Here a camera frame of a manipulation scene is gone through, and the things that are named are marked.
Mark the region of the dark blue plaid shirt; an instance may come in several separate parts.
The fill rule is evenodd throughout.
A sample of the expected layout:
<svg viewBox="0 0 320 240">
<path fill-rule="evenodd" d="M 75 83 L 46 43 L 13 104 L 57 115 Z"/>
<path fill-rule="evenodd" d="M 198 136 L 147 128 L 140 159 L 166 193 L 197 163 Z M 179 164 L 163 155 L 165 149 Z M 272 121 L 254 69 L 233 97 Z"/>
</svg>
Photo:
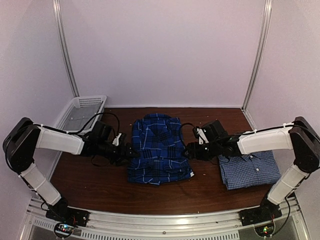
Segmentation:
<svg viewBox="0 0 320 240">
<path fill-rule="evenodd" d="M 161 185 L 195 174 L 183 155 L 182 124 L 178 117 L 151 113 L 132 125 L 131 144 L 139 153 L 127 168 L 128 182 Z"/>
</svg>

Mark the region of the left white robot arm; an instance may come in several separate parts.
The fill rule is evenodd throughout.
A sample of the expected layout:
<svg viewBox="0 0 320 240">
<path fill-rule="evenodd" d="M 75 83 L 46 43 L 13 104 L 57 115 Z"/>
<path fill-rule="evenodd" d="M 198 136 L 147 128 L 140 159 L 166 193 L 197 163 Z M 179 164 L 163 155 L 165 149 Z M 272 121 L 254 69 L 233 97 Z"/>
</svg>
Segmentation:
<svg viewBox="0 0 320 240">
<path fill-rule="evenodd" d="M 68 201 L 38 168 L 38 151 L 55 151 L 75 156 L 101 156 L 112 164 L 139 157 L 126 135 L 118 133 L 112 140 L 112 127 L 97 121 L 91 131 L 81 134 L 34 123 L 23 117 L 3 141 L 3 152 L 8 167 L 15 172 L 47 205 L 48 211 L 61 222 L 72 218 Z"/>
</svg>

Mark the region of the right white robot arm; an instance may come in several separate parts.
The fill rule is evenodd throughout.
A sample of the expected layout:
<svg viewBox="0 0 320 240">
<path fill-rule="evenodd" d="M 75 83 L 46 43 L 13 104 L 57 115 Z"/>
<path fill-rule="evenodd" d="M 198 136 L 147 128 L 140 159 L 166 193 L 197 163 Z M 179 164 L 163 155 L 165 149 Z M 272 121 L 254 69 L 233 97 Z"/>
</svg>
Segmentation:
<svg viewBox="0 0 320 240">
<path fill-rule="evenodd" d="M 243 157 L 271 151 L 281 169 L 281 177 L 254 208 L 259 220 L 280 212 L 280 204 L 320 169 L 320 136 L 302 116 L 265 129 L 228 134 L 219 120 L 196 127 L 197 141 L 185 145 L 183 155 L 190 159 Z"/>
</svg>

